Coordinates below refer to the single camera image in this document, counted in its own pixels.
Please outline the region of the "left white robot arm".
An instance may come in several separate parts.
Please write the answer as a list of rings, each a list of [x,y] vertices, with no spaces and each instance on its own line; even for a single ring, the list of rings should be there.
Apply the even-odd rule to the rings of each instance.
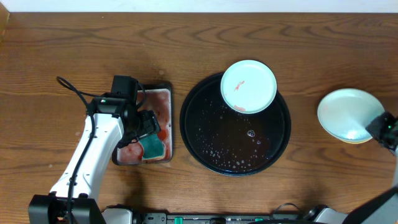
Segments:
[[[101,211],[101,183],[114,151],[160,131],[153,111],[138,110],[129,98],[97,96],[86,107],[85,130],[58,182],[47,195],[33,196],[31,223],[140,223],[122,205]]]

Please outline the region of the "light blue plate top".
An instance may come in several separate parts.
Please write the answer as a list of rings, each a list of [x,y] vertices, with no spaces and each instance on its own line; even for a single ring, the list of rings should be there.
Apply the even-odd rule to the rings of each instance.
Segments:
[[[224,102],[243,114],[265,110],[274,101],[277,81],[272,70],[256,60],[232,64],[222,75],[220,84]]]

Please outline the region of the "light blue plate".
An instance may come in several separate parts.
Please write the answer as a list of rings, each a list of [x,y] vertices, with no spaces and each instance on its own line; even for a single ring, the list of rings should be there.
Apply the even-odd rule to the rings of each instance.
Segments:
[[[256,60],[232,64],[222,75],[220,84],[224,102],[243,114],[265,110],[274,101],[277,81],[272,70]]]
[[[323,129],[337,139],[364,140],[372,136],[366,126],[385,109],[370,93],[344,88],[327,94],[319,103],[317,117]]]

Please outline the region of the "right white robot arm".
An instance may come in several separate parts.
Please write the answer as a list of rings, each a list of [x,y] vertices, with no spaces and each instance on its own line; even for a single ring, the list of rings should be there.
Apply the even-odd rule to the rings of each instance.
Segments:
[[[366,126],[366,131],[397,157],[397,118],[384,112]],[[389,190],[353,210],[343,220],[343,224],[355,223],[397,223],[397,171]]]

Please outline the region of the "green scrub sponge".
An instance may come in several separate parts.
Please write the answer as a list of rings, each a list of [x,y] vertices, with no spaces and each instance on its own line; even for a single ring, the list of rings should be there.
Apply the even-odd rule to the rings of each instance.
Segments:
[[[164,144],[156,134],[140,139],[139,143],[143,148],[143,161],[159,160],[165,157]]]

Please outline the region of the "yellow plate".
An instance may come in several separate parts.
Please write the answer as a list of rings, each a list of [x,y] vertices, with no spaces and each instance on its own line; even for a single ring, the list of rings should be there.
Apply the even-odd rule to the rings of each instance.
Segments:
[[[372,138],[370,138],[370,139],[364,139],[364,140],[359,140],[359,141],[347,140],[347,139],[340,139],[340,141],[343,141],[343,142],[346,142],[346,143],[349,143],[349,144],[362,144],[362,143],[368,142],[368,141],[370,141],[370,140],[372,140]]]

